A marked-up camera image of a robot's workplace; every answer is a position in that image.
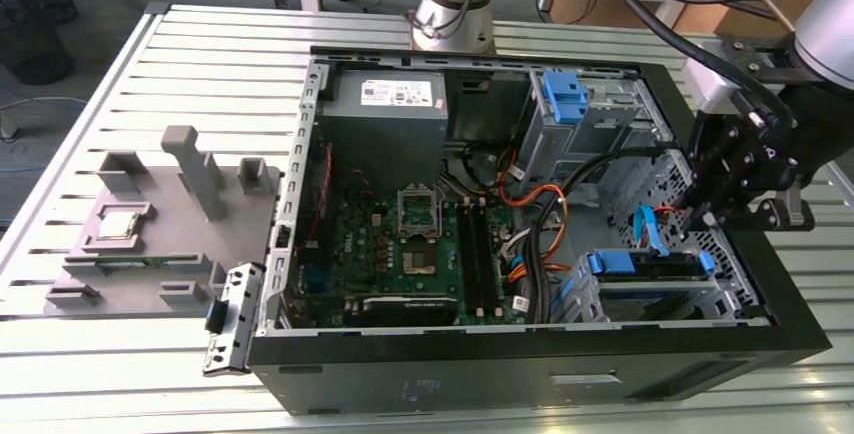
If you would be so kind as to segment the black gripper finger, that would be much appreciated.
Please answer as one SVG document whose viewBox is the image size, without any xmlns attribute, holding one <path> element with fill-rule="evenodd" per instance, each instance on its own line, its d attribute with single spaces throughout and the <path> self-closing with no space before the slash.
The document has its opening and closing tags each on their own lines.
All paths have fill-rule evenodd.
<svg viewBox="0 0 854 434">
<path fill-rule="evenodd" d="M 681 231 L 705 231 L 747 216 L 757 196 L 755 177 L 761 163 L 695 162 L 691 182 L 681 193 Z"/>
<path fill-rule="evenodd" d="M 737 114 L 696 113 L 688 140 L 689 168 L 695 162 L 755 162 L 757 129 L 747 117 Z M 677 199 L 681 208 L 681 194 Z"/>
</svg>

